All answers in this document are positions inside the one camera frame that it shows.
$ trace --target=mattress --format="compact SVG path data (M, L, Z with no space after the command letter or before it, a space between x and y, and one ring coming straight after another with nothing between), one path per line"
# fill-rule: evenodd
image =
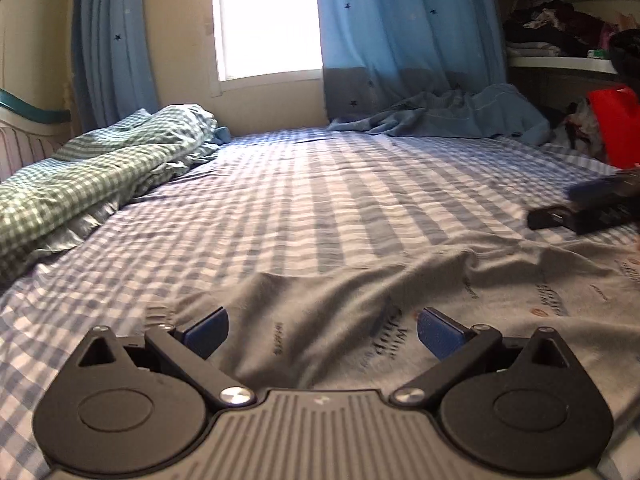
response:
M0 478L46 473L31 432L33 410L93 325L139 333L150 304L213 284L233 286L257 272L322 276L398 254L411 258L469 232L571 240L564 230L529 231L525 209L562 200L567 186L611 171L561 148L511 139L324 130L236 139L218 160L135 199L83 245L39 263L0 298ZM635 237L619 228L591 239L631 246ZM621 463L632 470L628 457L639 454L638 442L630 432L607 455L608 476L624 473Z

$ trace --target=silver pivot bolt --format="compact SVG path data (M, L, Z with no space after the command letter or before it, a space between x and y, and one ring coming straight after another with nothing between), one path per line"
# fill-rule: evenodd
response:
M254 398L254 393L242 386L232 386L220 392L220 399L229 406L239 406L246 404Z
M424 400L424 396L420 388L400 388L394 393L394 400L401 406L415 406Z

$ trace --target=bright window pane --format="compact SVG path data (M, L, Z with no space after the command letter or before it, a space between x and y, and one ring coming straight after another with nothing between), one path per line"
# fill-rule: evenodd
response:
M222 78L322 68L317 0L214 0L216 4Z

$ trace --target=window sill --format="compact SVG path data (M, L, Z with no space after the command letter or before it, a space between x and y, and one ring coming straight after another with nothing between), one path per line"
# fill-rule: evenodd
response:
M220 81L220 90L238 90L251 86L263 86L276 83L287 83L292 81L310 81L322 79L322 69L318 70L297 70L296 72L278 72L276 74L255 75L251 77L241 77L238 79L228 79Z

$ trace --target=red bag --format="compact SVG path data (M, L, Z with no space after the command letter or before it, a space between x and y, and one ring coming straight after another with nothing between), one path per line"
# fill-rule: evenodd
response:
M628 86L588 95L600 123L609 163L622 170L640 164L640 103Z

